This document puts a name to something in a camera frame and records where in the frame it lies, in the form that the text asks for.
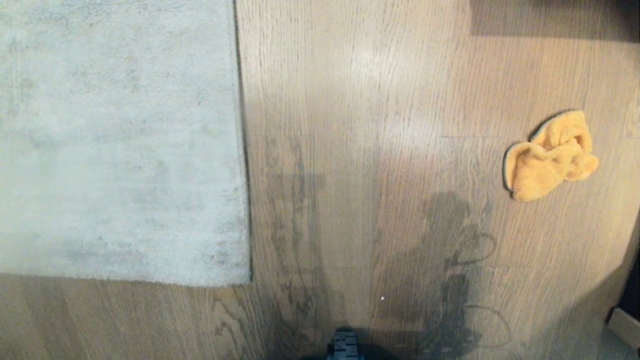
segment orange cloth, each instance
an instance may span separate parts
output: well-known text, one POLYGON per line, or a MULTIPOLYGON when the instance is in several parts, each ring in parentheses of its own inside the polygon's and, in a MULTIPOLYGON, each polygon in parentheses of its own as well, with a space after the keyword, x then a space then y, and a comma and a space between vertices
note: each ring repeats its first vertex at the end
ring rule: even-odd
POLYGON ((504 156, 504 182, 520 201, 539 199, 564 180, 584 180, 598 168, 591 135, 579 110, 546 121, 530 142, 516 144, 504 156))

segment gray rug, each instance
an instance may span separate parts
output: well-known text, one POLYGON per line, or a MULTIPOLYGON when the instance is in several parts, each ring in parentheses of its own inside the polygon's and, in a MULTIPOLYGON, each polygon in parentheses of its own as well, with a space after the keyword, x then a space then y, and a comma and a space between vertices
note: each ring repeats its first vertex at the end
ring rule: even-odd
POLYGON ((232 0, 0 6, 0 272, 249 281, 232 0))

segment white object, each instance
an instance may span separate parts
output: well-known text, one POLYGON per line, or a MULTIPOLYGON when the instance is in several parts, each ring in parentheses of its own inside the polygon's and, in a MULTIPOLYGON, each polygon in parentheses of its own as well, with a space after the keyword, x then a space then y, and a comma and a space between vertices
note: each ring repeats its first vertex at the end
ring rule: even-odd
POLYGON ((0 7, 0 272, 249 281, 232 0, 0 7))
POLYGON ((617 307, 611 314, 607 327, 632 348, 640 348, 640 322, 617 307))

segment black wheel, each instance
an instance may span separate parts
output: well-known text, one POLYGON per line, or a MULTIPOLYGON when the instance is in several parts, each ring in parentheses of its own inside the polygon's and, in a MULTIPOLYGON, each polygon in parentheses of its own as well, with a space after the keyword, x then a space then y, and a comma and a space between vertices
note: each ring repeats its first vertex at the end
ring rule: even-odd
POLYGON ((358 338, 353 331, 336 330, 328 346, 327 360, 364 360, 358 351, 358 338))

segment hardwood floorboard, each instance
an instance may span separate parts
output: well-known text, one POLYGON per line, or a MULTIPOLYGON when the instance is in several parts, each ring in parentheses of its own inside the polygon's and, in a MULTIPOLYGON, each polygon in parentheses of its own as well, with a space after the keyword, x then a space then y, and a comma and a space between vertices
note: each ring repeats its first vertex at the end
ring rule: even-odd
POLYGON ((347 325, 398 359, 594 359, 640 237, 640 43, 564 4, 238 0, 252 283, 0 275, 0 357, 297 360, 347 325), (512 200, 504 151, 568 108, 600 168, 512 200))

